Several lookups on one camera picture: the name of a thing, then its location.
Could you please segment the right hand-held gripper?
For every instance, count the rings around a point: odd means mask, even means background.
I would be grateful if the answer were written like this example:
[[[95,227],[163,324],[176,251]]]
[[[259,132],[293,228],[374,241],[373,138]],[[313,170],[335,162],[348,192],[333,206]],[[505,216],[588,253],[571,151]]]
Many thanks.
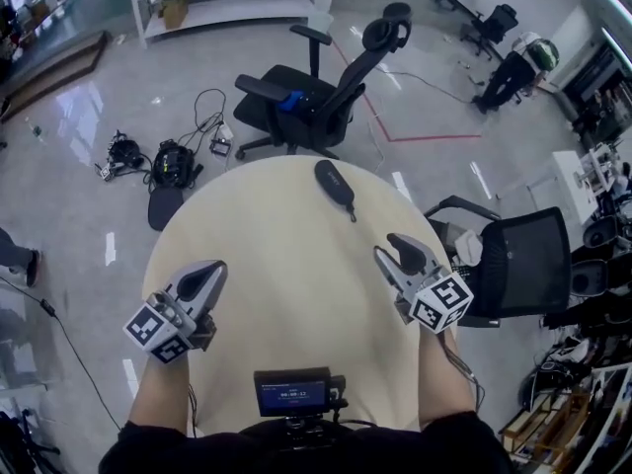
[[[387,241],[400,262],[379,246],[373,248],[373,257],[388,283],[399,291],[395,306],[404,323],[417,322],[434,334],[457,323],[473,302],[463,278],[438,267],[431,248],[411,236],[389,233]]]

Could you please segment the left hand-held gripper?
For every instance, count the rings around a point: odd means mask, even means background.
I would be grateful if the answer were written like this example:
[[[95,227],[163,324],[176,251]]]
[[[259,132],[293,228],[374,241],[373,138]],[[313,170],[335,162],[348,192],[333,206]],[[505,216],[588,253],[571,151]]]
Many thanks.
[[[221,260],[184,266],[165,289],[147,297],[123,331],[163,364],[189,351],[206,351],[217,330],[208,312],[215,307],[227,277],[228,267]]]

